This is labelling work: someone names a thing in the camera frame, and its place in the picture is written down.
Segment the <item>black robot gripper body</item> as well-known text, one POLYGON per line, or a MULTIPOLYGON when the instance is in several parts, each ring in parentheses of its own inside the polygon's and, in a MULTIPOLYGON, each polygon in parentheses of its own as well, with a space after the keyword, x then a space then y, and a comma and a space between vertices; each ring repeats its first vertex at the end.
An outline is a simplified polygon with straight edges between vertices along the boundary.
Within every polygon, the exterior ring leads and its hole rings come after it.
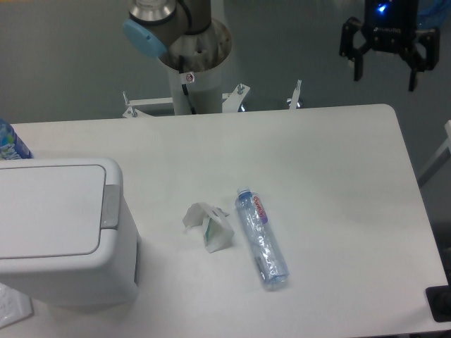
POLYGON ((392 54, 417 52, 416 16, 418 1, 365 1, 364 22, 361 27, 364 44, 359 52, 374 51, 392 54))

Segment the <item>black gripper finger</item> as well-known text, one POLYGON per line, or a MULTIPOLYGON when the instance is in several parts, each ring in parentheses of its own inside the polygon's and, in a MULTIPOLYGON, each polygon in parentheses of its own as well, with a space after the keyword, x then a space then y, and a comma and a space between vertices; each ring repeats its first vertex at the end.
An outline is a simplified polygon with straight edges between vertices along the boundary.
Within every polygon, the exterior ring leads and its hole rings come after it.
POLYGON ((413 40, 401 47, 401 57, 410 68, 408 90, 413 92, 418 73, 433 70, 440 58, 440 29, 416 30, 413 40))
POLYGON ((370 25, 350 17, 343 25, 340 38, 339 54, 354 63, 354 81, 360 81, 363 75, 364 54, 373 46, 373 29, 370 25), (361 32, 365 42, 359 47, 354 46, 354 36, 361 32))

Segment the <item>silver robot arm blue cap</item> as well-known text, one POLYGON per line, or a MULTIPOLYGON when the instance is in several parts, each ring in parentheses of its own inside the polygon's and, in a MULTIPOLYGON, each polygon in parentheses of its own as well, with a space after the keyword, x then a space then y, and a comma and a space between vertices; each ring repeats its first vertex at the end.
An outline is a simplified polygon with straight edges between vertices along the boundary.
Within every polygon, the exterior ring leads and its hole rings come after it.
MULTIPOLYGON (((365 1, 363 20, 351 17, 342 25, 339 54, 353 62, 355 81, 368 51, 398 55, 409 66, 414 91, 417 75, 438 64, 440 26, 449 10, 449 1, 365 1)), ((131 1, 128 15, 124 34, 142 54, 175 59, 182 73, 206 68, 206 61, 189 61, 175 46, 181 37, 200 37, 212 28, 210 1, 131 1)))

